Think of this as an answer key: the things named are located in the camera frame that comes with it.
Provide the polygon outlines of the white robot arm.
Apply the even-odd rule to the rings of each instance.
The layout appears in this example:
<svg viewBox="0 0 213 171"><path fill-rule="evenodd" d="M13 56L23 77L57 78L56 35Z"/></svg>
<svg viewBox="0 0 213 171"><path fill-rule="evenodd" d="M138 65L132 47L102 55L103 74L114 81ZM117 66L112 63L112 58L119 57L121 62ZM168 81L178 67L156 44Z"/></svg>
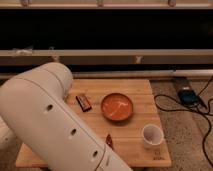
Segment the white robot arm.
<svg viewBox="0 0 213 171"><path fill-rule="evenodd" d="M0 86L0 115L52 171L132 171L65 103L73 76L47 63Z"/></svg>

